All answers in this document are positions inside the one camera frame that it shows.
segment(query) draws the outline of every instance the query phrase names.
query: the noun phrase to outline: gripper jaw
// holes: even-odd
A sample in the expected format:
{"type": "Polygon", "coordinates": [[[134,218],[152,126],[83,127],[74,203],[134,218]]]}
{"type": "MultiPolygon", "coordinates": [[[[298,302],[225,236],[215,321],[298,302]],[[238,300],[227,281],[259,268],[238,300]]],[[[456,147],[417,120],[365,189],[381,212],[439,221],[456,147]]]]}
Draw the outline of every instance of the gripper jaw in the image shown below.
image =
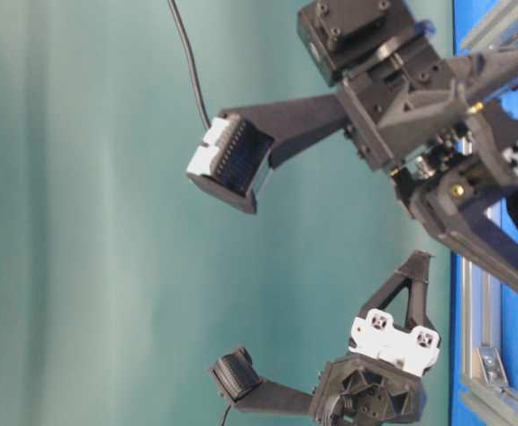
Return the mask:
{"type": "Polygon", "coordinates": [[[349,353],[326,363],[312,395],[258,375],[243,347],[210,368],[220,395],[244,413],[304,415],[324,426],[418,421],[426,403],[421,377],[440,345],[426,314],[429,262],[415,251],[370,298],[354,320],[349,353]],[[405,327],[378,309],[402,288],[411,293],[405,327]]]}

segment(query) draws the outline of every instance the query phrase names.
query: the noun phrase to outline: wire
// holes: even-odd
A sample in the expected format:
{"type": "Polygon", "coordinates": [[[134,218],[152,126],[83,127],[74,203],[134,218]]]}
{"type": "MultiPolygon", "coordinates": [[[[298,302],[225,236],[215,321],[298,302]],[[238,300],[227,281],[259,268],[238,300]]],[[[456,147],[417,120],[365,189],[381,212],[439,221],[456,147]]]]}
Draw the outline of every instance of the wire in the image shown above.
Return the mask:
{"type": "Polygon", "coordinates": [[[232,409],[232,404],[229,404],[227,408],[225,408],[224,415],[222,416],[222,421],[220,421],[220,426],[225,426],[225,420],[227,419],[227,414],[230,413],[232,409]]]}
{"type": "Polygon", "coordinates": [[[184,53],[186,54],[186,59],[188,60],[188,69],[190,70],[190,79],[192,80],[192,88],[194,90],[194,96],[196,97],[196,105],[198,106],[198,110],[200,112],[202,122],[204,123],[204,127],[206,129],[209,129],[210,122],[208,118],[208,113],[206,112],[206,106],[204,105],[204,98],[202,97],[202,89],[200,87],[200,79],[198,78],[196,61],[194,60],[194,54],[192,52],[190,40],[188,39],[188,35],[186,34],[186,28],[184,27],[184,23],[182,21],[182,18],[180,17],[180,13],[178,12],[176,0],[169,0],[169,7],[170,11],[172,12],[172,17],[174,18],[174,21],[177,24],[178,34],[180,35],[180,39],[182,40],[182,45],[184,46],[184,53]]]}

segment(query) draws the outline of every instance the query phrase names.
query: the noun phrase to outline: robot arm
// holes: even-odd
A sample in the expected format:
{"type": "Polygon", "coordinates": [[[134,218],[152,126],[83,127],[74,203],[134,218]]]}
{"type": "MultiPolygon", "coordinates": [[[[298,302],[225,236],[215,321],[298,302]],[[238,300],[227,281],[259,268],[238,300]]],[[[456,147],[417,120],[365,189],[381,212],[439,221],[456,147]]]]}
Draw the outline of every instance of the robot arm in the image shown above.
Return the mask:
{"type": "Polygon", "coordinates": [[[507,199],[518,226],[518,120],[498,98],[518,84],[518,48],[441,59],[403,0],[317,0],[298,28],[335,95],[226,110],[189,177],[256,213],[268,171],[345,129],[433,238],[518,292],[518,244],[484,214],[507,199]]]}
{"type": "Polygon", "coordinates": [[[421,377],[436,363],[440,345],[426,314],[429,258],[413,253],[362,307],[349,353],[326,364],[313,395],[260,377],[245,348],[210,368],[220,395],[241,412],[304,415],[325,426],[418,421],[425,405],[421,377]],[[399,327],[381,309],[402,288],[410,297],[399,327]]]}

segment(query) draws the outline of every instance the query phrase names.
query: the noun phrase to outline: white mounting block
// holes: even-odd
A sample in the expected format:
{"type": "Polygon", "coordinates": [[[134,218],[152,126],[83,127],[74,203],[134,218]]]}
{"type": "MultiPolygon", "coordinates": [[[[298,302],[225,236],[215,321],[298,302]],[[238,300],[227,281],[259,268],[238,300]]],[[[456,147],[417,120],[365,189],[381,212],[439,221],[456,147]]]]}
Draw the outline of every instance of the white mounting block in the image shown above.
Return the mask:
{"type": "Polygon", "coordinates": [[[356,347],[350,346],[349,351],[381,359],[406,373],[422,377],[424,371],[438,360],[438,333],[422,326],[405,333],[393,324],[393,316],[379,309],[371,309],[366,319],[356,317],[351,328],[356,347]]]}

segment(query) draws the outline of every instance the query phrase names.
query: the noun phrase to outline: teal backdrop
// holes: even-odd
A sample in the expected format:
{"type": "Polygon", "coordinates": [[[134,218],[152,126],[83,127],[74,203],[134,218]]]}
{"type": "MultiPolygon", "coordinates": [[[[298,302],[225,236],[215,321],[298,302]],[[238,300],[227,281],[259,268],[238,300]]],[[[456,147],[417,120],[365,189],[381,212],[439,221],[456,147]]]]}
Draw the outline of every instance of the teal backdrop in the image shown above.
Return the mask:
{"type": "MultiPolygon", "coordinates": [[[[328,92],[295,31],[306,3],[179,1],[211,114],[328,92]]],[[[451,54],[451,2],[409,4],[451,54]]],[[[0,426],[214,425],[207,368],[240,344],[309,391],[414,249],[436,256],[443,336],[421,424],[447,424],[450,255],[387,177],[337,135],[245,216],[185,178],[202,133],[165,0],[0,0],[0,426]]]]}

